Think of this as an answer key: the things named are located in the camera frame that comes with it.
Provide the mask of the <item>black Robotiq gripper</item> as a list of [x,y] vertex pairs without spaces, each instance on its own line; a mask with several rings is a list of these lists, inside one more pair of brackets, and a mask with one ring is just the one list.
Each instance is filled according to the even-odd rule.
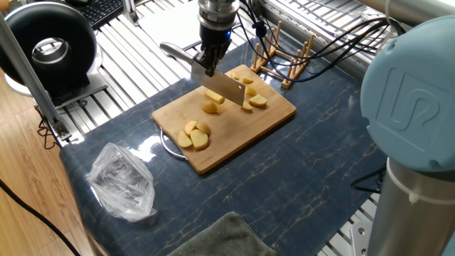
[[[231,44],[231,32],[231,28],[219,31],[200,25],[201,48],[204,49],[193,57],[193,72],[196,75],[214,76],[215,67],[224,58]],[[207,49],[209,46],[215,46],[214,58]]]

